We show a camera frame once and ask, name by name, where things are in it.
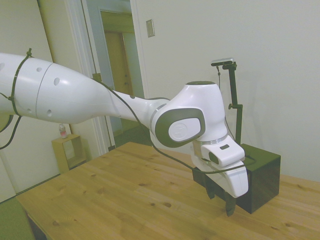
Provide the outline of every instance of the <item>wooden table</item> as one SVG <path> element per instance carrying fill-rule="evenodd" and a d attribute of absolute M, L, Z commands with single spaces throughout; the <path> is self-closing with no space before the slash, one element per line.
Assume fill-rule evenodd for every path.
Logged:
<path fill-rule="evenodd" d="M 277 197 L 227 217 L 225 202 L 210 200 L 191 170 L 136 143 L 16 198 L 52 240 L 320 239 L 319 182 L 282 175 Z"/>

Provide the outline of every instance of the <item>black box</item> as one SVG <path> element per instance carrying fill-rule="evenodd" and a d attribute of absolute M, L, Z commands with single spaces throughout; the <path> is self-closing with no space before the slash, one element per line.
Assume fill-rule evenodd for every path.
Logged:
<path fill-rule="evenodd" d="M 241 144 L 241 147 L 256 163 L 246 167 L 249 190 L 236 199 L 236 204 L 252 214 L 279 194 L 281 156 L 247 144 Z M 244 163 L 252 161 L 246 157 Z M 210 198 L 217 195 L 226 200 L 225 191 L 207 175 L 196 171 L 192 171 L 192 174 L 193 180 L 206 188 Z"/>

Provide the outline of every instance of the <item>light switch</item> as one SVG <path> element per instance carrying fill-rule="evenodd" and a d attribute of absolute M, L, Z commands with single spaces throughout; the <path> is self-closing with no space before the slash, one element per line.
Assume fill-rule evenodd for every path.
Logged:
<path fill-rule="evenodd" d="M 155 35 L 154 21 L 152 19 L 146 21 L 146 31 L 148 33 L 148 38 Z"/>

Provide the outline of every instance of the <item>robotic arm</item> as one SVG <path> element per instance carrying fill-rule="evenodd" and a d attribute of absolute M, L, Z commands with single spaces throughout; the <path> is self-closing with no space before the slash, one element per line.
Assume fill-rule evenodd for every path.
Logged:
<path fill-rule="evenodd" d="M 0 53 L 0 120 L 21 116 L 54 123 L 77 124 L 98 116 L 136 121 L 131 110 L 102 84 L 66 67 L 29 58 L 19 70 L 13 103 L 10 96 L 17 68 L 25 57 Z M 172 100 L 142 99 L 116 92 L 140 122 L 169 148 L 192 142 L 193 164 L 211 172 L 243 166 L 244 150 L 227 134 L 225 110 L 218 85 L 187 83 Z M 248 191 L 246 168 L 207 174 L 231 196 Z"/>

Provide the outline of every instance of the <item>green floor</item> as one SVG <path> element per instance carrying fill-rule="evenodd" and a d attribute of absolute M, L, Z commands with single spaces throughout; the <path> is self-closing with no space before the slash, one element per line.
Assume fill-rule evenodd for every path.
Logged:
<path fill-rule="evenodd" d="M 143 128 L 145 132 L 148 134 L 148 137 L 145 135 L 142 128 L 140 126 L 137 126 L 135 128 L 124 131 L 122 134 L 118 136 L 115 136 L 114 137 L 115 146 L 118 148 L 128 142 L 151 146 L 151 143 L 149 141 L 150 139 L 149 129 L 145 126 L 143 126 Z"/>
<path fill-rule="evenodd" d="M 27 216 L 15 197 L 0 203 L 0 240 L 35 240 Z"/>

